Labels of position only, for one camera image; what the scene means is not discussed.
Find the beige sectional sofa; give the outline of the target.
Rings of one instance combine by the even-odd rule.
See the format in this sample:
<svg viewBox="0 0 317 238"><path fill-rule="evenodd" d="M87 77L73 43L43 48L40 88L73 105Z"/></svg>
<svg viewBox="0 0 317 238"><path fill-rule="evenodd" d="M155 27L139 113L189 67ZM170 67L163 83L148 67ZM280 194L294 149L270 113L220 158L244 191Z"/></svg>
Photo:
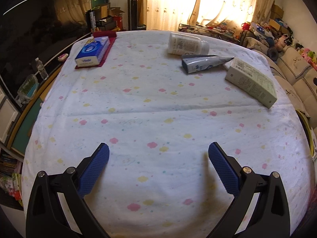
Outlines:
<svg viewBox="0 0 317 238"><path fill-rule="evenodd" d="M291 46L283 48L276 62L268 57L268 48L254 38L245 38L243 46L266 58L293 107L309 116L309 124L316 132L316 70Z"/></svg>

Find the small white pill bottle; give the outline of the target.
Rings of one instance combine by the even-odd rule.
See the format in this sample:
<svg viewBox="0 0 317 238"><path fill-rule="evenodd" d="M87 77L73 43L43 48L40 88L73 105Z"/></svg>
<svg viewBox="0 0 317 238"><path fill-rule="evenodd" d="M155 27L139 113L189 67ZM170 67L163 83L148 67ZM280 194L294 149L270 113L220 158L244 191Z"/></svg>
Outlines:
<svg viewBox="0 0 317 238"><path fill-rule="evenodd" d="M198 37L171 33L167 51L173 55L208 55L210 45Z"/></svg>

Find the pile of plush toys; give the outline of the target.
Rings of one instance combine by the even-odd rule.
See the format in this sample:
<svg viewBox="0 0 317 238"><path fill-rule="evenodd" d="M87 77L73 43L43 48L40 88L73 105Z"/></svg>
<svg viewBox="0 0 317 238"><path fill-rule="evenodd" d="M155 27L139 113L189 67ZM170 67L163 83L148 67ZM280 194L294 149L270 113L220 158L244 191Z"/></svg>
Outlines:
<svg viewBox="0 0 317 238"><path fill-rule="evenodd" d="M316 51L304 47L293 36L287 34L281 35L274 40L274 48L280 54L280 57L286 54L289 49L292 53L299 54L313 69L316 70Z"/></svg>

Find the clear water bottle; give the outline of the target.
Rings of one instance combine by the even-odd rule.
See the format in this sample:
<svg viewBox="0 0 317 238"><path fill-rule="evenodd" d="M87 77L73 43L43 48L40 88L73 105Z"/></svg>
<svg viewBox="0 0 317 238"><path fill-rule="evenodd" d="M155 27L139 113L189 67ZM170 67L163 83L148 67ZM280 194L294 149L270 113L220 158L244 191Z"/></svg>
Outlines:
<svg viewBox="0 0 317 238"><path fill-rule="evenodd" d="M46 79L48 79L49 75L44 67L44 64L42 63L42 61L39 58L36 58L35 62L36 62L36 68L37 68L41 78L45 81Z"/></svg>

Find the white dotted tablecloth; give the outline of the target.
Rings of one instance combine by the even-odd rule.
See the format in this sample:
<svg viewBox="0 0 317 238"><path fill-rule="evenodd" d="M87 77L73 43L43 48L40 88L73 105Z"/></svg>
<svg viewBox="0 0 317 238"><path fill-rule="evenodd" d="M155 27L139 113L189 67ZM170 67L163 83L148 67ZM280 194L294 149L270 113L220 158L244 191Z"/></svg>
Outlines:
<svg viewBox="0 0 317 238"><path fill-rule="evenodd" d="M206 237L233 200L207 157L217 142L256 173L280 173L294 231L314 170L287 94L275 83L266 108L222 67L187 75L167 52L169 36L118 33L103 66L90 69L75 68L84 43L73 44L25 151L24 205L39 171L62 173L106 143L110 160L85 201L111 237Z"/></svg>

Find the pale green carton box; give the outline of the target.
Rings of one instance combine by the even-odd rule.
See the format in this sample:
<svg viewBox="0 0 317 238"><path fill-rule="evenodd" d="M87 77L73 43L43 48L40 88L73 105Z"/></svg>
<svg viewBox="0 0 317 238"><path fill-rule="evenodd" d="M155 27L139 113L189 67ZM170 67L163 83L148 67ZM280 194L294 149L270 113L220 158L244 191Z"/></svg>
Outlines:
<svg viewBox="0 0 317 238"><path fill-rule="evenodd" d="M273 81L238 58L234 58L230 62L225 79L257 99L267 108L271 108L277 101Z"/></svg>

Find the silver blue toothpaste tube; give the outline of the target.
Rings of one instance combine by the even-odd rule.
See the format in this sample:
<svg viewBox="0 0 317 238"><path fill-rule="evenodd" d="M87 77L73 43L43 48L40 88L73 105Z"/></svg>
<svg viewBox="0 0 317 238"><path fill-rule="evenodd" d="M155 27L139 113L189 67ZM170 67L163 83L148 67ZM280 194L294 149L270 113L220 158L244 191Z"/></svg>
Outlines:
<svg viewBox="0 0 317 238"><path fill-rule="evenodd" d="M234 57L218 55L182 55L182 67L187 74L193 74L220 66L233 59Z"/></svg>

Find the cluttered low glass table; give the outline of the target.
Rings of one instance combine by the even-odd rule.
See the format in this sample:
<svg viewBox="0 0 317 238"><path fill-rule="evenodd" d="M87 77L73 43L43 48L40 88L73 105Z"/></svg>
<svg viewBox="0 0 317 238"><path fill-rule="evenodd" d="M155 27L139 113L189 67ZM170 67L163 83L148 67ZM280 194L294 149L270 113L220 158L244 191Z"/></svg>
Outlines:
<svg viewBox="0 0 317 238"><path fill-rule="evenodd" d="M186 24L179 24L178 25L178 32L183 33L191 33L201 36L209 36L212 38L217 38L220 40L225 40L228 42L239 43L240 41L231 33L225 30L218 30L218 29L209 29L208 27L203 27L200 25L186 25Z"/></svg>

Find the yellow rimmed black trash bin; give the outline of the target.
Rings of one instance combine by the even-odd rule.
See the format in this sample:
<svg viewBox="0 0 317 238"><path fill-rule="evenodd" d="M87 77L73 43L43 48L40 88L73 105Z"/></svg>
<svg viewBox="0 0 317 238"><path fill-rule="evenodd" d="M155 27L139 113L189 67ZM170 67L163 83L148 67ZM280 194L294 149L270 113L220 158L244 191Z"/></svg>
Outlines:
<svg viewBox="0 0 317 238"><path fill-rule="evenodd" d="M316 135L314 133L313 127L310 125L310 116L305 114L303 110L296 109L297 116L303 126L307 142L309 145L310 155L312 158L316 157Z"/></svg>

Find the cream floral curtains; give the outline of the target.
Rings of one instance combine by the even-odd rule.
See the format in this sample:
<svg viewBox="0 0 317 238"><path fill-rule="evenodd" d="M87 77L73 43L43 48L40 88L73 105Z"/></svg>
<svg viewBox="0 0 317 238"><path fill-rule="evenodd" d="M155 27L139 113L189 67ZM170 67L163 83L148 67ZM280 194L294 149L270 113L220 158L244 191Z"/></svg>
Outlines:
<svg viewBox="0 0 317 238"><path fill-rule="evenodd" d="M274 0L145 0L148 30L177 31L179 24L218 26L236 33L246 22L264 23Z"/></svg>

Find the black flat television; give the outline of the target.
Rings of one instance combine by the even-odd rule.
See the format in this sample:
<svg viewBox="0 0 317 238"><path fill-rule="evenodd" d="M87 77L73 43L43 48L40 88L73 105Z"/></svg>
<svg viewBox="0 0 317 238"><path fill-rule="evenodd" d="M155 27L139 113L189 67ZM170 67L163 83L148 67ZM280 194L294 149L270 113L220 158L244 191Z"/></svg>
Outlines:
<svg viewBox="0 0 317 238"><path fill-rule="evenodd" d="M89 33L90 8L90 0L25 0L3 14L1 78L11 92L36 72L36 58L47 63Z"/></svg>

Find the blue tissue pack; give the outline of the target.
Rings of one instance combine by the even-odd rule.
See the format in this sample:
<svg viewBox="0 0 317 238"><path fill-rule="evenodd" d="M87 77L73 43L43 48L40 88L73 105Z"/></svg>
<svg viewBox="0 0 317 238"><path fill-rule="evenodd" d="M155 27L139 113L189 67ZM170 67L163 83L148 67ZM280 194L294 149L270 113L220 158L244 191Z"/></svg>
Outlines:
<svg viewBox="0 0 317 238"><path fill-rule="evenodd" d="M110 45L107 36L92 37L87 40L75 57L76 66L79 68L98 66Z"/></svg>

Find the black tower fan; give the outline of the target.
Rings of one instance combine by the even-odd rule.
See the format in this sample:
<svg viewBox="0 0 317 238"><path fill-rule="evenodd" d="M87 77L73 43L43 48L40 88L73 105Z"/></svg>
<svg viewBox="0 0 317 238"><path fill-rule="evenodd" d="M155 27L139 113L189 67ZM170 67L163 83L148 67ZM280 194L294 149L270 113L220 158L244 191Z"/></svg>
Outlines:
<svg viewBox="0 0 317 238"><path fill-rule="evenodd" d="M129 31L137 30L137 26L138 26L137 9L138 9L138 0L128 0L128 30Z"/></svg>

